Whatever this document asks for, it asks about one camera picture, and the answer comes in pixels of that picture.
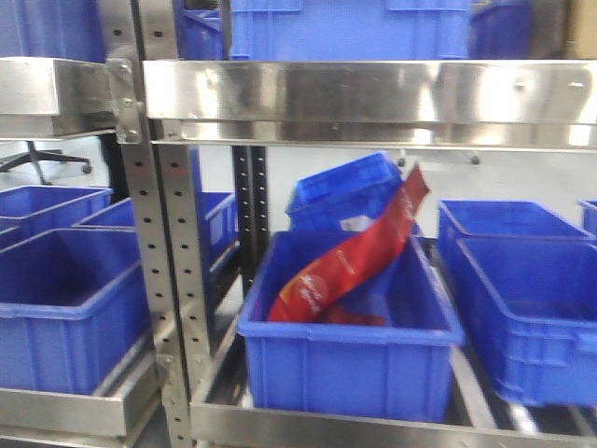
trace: plastic storage bin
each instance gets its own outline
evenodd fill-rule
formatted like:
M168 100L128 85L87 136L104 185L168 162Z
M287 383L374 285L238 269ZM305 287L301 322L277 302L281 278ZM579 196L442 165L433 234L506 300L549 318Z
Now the plastic storage bin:
M266 321L284 284L348 236L274 235L239 323L256 406L441 421L451 387L451 346L463 334L415 237L386 272L351 293L386 317L387 326Z
M465 328L508 401L597 405L597 248L460 240L455 271Z
M208 259L213 264L226 249L238 238L237 204L234 193L211 192L202 193L205 214L204 228L209 241ZM109 228L134 230L134 209L131 199L110 205L100 212L86 217L74 227L77 228Z
M402 183L376 152L297 182L286 209L295 231L357 231L379 217Z
M493 0L471 20L472 59L526 59L533 23L531 0Z
M0 266L0 387L90 394L148 329L132 232L48 231Z
M221 61L224 59L222 24L218 10L185 10L187 59Z
M439 202L437 249L449 270L458 262L459 238L509 237L594 241L595 237L528 201L444 200Z
M470 0L232 0L232 59L463 59Z
M96 0L1 0L0 57L6 56L103 63Z
M597 201L580 201L579 204L583 208L583 229L597 235Z
M74 227L134 230L134 209L131 199L114 203L95 215L86 217Z
M238 211L234 193L204 192L203 200L207 210L204 226L209 241L208 260L211 266L238 239Z
M0 224L19 227L21 236L70 227L105 208L111 189L17 187L0 191Z
M10 224L0 224L0 250L22 240L21 229Z

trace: metal bracket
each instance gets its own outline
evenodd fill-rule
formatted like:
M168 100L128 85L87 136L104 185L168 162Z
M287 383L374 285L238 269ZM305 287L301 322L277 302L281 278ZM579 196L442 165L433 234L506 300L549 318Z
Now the metal bracket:
M132 63L126 59L108 58L105 64L114 98L118 142L122 145L139 144L142 141L141 120L139 120L139 103L134 89Z

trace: red plastic bag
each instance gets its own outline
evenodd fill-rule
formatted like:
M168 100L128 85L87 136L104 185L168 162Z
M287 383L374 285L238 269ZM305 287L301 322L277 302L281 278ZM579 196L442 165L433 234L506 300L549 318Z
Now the red plastic bag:
M283 287L268 320L315 322L344 294L380 273L404 250L414 216L428 192L416 165L383 214L367 230L311 262ZM336 311L331 319L339 320L341 312Z

